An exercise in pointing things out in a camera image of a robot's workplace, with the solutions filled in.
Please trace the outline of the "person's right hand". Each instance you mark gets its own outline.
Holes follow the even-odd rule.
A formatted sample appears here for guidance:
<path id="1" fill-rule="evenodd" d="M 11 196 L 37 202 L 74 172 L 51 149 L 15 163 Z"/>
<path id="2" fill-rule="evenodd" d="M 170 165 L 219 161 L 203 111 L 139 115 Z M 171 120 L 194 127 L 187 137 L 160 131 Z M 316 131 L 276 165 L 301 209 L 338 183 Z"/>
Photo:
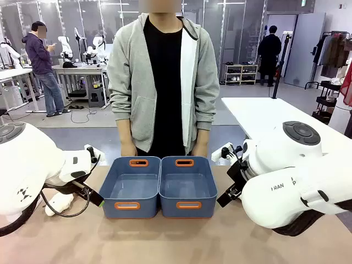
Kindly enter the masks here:
<path id="1" fill-rule="evenodd" d="M 131 141 L 121 142 L 121 150 L 122 157 L 134 157 L 138 155 L 138 151 Z"/>

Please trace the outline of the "person's left hand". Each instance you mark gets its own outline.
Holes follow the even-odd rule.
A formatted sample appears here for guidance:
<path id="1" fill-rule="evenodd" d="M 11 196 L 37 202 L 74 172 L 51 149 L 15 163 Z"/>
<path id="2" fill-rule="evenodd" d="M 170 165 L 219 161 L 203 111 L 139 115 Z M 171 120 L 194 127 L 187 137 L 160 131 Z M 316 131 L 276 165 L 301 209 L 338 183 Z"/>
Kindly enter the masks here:
<path id="1" fill-rule="evenodd" d="M 191 152 L 192 156 L 207 157 L 208 143 L 197 142 Z"/>

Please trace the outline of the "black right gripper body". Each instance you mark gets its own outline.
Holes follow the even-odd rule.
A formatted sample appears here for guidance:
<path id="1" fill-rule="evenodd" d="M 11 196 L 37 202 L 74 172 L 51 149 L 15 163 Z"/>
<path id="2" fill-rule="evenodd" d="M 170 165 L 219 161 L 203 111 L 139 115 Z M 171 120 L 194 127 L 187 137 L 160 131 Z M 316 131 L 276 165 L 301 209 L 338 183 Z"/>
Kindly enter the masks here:
<path id="1" fill-rule="evenodd" d="M 248 178 L 245 175 L 245 171 L 248 169 L 247 161 L 236 161 L 228 169 L 227 174 L 233 180 L 233 184 L 230 186 L 230 190 L 242 190 Z"/>

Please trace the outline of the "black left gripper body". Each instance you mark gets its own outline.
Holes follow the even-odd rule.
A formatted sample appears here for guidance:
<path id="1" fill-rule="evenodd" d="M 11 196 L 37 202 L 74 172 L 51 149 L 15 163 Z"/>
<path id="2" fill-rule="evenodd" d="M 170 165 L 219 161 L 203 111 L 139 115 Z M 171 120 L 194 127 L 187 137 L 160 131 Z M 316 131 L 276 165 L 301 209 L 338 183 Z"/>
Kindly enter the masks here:
<path id="1" fill-rule="evenodd" d="M 79 181 L 71 181 L 63 186 L 63 194 L 76 194 L 78 196 L 89 196 L 90 187 Z"/>

